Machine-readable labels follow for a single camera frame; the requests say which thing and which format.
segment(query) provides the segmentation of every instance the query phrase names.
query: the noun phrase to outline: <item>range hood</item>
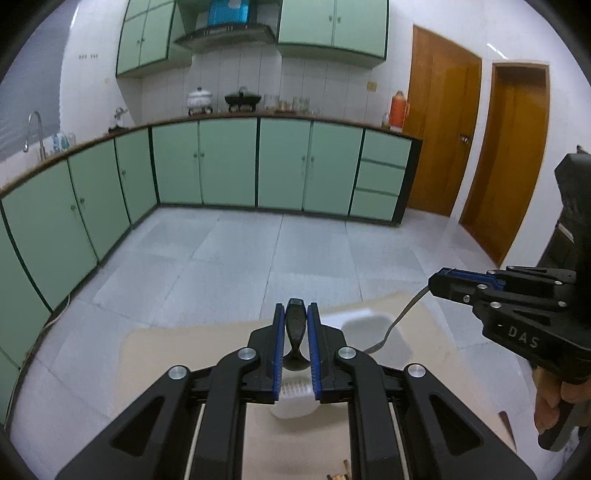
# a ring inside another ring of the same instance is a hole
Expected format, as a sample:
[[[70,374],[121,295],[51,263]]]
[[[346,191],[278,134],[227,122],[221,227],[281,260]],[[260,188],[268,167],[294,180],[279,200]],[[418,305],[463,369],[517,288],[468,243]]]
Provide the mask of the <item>range hood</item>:
[[[195,53],[202,53],[216,47],[255,41],[275,43],[271,27],[251,22],[210,25],[183,35],[175,43]]]

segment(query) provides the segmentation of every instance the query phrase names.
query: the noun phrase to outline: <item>wall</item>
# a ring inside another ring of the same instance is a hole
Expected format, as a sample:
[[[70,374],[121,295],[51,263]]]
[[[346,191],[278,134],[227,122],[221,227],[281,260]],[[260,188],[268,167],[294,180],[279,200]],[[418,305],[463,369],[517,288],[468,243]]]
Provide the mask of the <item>wall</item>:
[[[186,94],[200,85],[212,91],[215,107],[220,110],[225,109],[223,96],[245,85],[283,99],[308,96],[312,108],[326,116],[379,124],[390,97],[397,90],[408,91],[413,24],[417,24],[483,58],[479,114],[466,174],[452,212],[456,220],[462,214],[478,164],[492,63],[536,61],[550,65],[550,125],[544,162],[530,207],[505,261],[535,264],[561,211],[554,167],[577,144],[591,148],[591,87],[558,35],[524,0],[390,1],[388,59],[371,70],[329,61],[282,59],[274,46],[245,44],[195,55],[189,68],[148,76],[141,85],[124,86],[121,81],[117,85],[113,73],[125,0],[82,0],[64,57],[63,124],[85,140],[106,130],[111,112],[120,104],[132,111],[128,119],[131,123],[186,115]],[[261,13],[266,18],[273,14]],[[98,48],[95,64],[78,61],[77,52],[90,53]],[[376,92],[367,91],[368,80],[378,82]]]
[[[127,0],[80,0],[61,66],[60,118],[78,143],[107,132],[115,109],[124,124],[141,123],[141,80],[115,79]]]

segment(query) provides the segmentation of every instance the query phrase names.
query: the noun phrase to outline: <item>blue box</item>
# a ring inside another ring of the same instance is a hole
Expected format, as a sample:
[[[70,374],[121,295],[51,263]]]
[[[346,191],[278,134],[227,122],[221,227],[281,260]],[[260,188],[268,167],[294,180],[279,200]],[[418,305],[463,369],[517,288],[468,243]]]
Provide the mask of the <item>blue box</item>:
[[[249,14],[250,0],[213,0],[207,24],[246,23]]]

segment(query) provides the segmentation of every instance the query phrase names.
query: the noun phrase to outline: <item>human hand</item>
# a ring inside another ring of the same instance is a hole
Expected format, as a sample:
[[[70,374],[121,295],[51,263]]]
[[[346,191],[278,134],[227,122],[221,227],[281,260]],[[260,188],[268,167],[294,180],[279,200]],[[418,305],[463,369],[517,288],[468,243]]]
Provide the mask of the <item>human hand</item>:
[[[561,382],[556,375],[538,367],[534,371],[534,383],[537,388],[534,423],[540,435],[558,422],[560,400],[569,403],[591,400],[591,380],[582,385],[571,385]],[[591,415],[587,412],[579,426],[586,427],[590,423]]]

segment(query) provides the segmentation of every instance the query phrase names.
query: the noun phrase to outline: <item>door frame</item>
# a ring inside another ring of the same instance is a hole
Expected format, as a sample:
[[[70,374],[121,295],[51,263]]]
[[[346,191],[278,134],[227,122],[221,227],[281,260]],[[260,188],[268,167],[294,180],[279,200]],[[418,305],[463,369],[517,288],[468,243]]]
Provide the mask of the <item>door frame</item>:
[[[488,112],[486,114],[486,127],[485,127],[484,138],[482,140],[482,146],[480,147],[480,153],[479,153],[479,157],[478,157],[478,164],[476,166],[476,171],[474,173],[474,177],[472,178],[472,184],[470,185],[470,192],[468,193],[466,203],[464,203],[464,208],[462,210],[462,215],[460,216],[460,221],[459,221],[460,225],[462,225],[464,228],[466,228],[467,217],[470,214],[472,214],[472,212],[470,210],[472,208],[476,207],[476,205],[471,205],[471,203],[474,201],[474,196],[475,196],[475,191],[478,186],[478,181],[485,174],[484,162],[483,162],[484,157],[483,156],[486,151],[485,147],[486,147],[487,143],[492,141],[491,129],[489,128],[489,120],[491,118],[491,115],[493,114],[493,109],[495,107],[495,93],[496,93],[496,86],[497,86],[498,77],[499,77],[499,69],[508,68],[508,67],[538,69],[538,70],[543,70],[543,72],[544,72],[545,85],[546,85],[546,89],[545,89],[545,107],[546,107],[546,109],[545,109],[545,116],[544,116],[545,136],[544,136],[544,148],[542,149],[542,162],[540,163],[540,169],[538,169],[538,177],[536,178],[536,184],[537,184],[537,180],[540,177],[541,165],[544,162],[545,149],[546,149],[546,145],[548,142],[548,125],[550,123],[550,65],[548,65],[547,63],[535,63],[535,62],[523,62],[523,61],[493,62],[492,63],[492,79],[491,79],[491,95],[490,95],[490,101],[488,104]],[[525,216],[527,214],[527,210],[530,207],[531,198],[533,197],[534,191],[535,191],[535,186],[534,186],[534,190],[532,190],[532,192],[531,192],[530,200],[524,209],[523,216],[521,218],[521,223],[523,223],[523,219],[525,218]],[[515,233],[515,237],[517,237],[517,235],[519,233],[519,229],[521,228],[521,223],[519,224],[519,228],[517,229],[517,232]],[[501,265],[503,263],[505,257],[507,256],[507,253],[511,249],[513,243],[515,242],[515,237],[513,238],[513,240],[511,241],[511,243],[507,247],[507,249],[500,256],[498,263],[497,263],[497,259],[492,259],[497,265]]]

